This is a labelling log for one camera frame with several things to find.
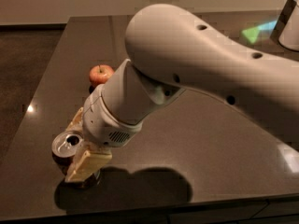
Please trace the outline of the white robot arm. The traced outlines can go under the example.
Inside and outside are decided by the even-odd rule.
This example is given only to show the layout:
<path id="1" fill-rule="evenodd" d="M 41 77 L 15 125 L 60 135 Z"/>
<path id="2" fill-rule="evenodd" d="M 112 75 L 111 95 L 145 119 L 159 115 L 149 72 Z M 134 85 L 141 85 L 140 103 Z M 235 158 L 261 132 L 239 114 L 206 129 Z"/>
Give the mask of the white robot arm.
<path id="1" fill-rule="evenodd" d="M 299 70 L 293 60 L 235 43 L 192 13 L 152 5 L 130 20 L 127 59 L 88 97 L 83 140 L 65 177 L 83 182 L 125 145 L 151 112 L 183 90 L 200 91 L 261 125 L 285 144 L 299 141 Z"/>

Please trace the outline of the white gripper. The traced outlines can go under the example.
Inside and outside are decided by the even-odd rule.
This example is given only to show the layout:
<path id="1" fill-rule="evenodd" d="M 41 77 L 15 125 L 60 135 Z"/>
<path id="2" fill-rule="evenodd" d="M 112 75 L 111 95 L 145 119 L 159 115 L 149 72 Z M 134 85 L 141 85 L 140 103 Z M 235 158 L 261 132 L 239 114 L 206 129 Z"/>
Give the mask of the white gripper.
<path id="1" fill-rule="evenodd" d="M 103 85 L 95 88 L 83 108 L 77 111 L 66 127 L 67 131 L 83 131 L 84 139 L 90 141 L 82 141 L 79 144 L 67 170 L 66 183 L 87 180 L 112 159 L 112 152 L 108 147 L 125 146 L 141 131 L 141 123 L 126 124 L 112 116 L 102 97 L 103 88 Z"/>

